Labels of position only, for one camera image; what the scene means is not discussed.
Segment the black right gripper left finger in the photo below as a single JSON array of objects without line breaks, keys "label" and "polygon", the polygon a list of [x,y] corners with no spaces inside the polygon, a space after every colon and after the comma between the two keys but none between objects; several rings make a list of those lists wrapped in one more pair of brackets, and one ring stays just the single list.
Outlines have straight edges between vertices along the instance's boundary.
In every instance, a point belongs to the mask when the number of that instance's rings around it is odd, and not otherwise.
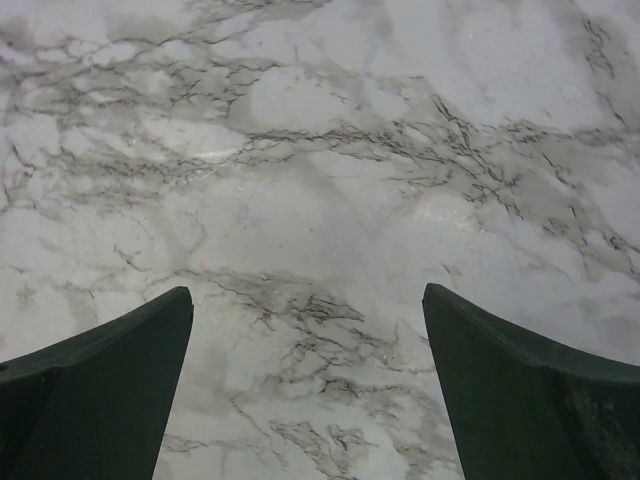
[{"label": "black right gripper left finger", "polygon": [[175,287],[1,365],[4,479],[150,479],[192,331]]}]

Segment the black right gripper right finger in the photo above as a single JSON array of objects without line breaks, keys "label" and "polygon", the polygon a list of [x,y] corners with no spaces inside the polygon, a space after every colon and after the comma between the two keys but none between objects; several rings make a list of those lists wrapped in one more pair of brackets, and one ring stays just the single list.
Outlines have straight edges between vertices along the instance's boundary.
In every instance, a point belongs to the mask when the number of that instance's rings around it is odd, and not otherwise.
[{"label": "black right gripper right finger", "polygon": [[465,478],[638,478],[638,366],[529,331],[442,285],[427,285],[423,311]]}]

